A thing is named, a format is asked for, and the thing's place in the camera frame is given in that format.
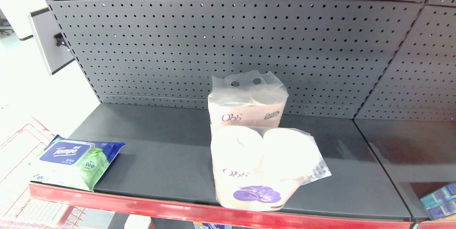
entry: green wipes pack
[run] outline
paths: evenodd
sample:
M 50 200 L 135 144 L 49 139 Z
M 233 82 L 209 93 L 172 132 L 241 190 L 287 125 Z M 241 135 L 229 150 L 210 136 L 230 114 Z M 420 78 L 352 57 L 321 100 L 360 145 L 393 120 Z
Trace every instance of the green wipes pack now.
M 125 143 L 89 142 L 57 135 L 29 165 L 32 181 L 93 192 Z

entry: white wall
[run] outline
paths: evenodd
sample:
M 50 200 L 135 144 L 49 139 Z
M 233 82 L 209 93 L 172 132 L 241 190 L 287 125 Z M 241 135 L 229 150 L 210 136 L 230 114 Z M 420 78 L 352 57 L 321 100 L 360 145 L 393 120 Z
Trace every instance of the white wall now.
M 45 7 L 45 0 L 0 0 L 0 10 L 19 38 L 33 34 L 27 15 Z

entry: blue product box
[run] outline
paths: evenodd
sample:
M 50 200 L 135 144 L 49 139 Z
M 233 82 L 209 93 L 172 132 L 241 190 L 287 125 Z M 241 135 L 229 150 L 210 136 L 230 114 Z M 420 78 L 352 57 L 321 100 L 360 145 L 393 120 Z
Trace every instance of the blue product box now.
M 428 209 L 429 217 L 432 220 L 443 219 L 456 214 L 456 200 L 445 202 L 442 205 Z
M 446 185 L 420 199 L 425 209 L 434 208 L 456 198 L 456 182 Z
M 194 222 L 195 229 L 231 229 L 231 225 Z

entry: red shelf edge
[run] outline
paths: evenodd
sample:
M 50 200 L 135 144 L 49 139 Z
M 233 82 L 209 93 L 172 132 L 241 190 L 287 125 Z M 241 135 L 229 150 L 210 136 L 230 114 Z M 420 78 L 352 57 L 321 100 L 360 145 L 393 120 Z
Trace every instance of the red shelf edge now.
M 424 221 L 418 229 L 451 229 L 456 228 L 456 221 Z
M 410 222 L 372 221 L 304 216 L 277 212 L 251 212 L 191 203 L 132 198 L 90 193 L 38 183 L 30 183 L 32 198 L 73 206 L 163 219 L 229 224 L 253 228 L 302 229 L 409 229 Z

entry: toilet paper package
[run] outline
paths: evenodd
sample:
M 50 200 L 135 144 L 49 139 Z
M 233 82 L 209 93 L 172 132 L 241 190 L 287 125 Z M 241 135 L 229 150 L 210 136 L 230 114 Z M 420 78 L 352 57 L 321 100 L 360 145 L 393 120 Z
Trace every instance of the toilet paper package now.
M 125 143 L 69 140 L 57 135 L 29 163 L 32 181 L 93 192 Z
M 220 127 L 211 154 L 217 200 L 225 208 L 279 210 L 298 187 L 331 175 L 314 138 L 297 129 Z
M 287 98 L 286 87 L 272 72 L 212 76 L 207 97 L 211 130 L 225 125 L 278 127 Z

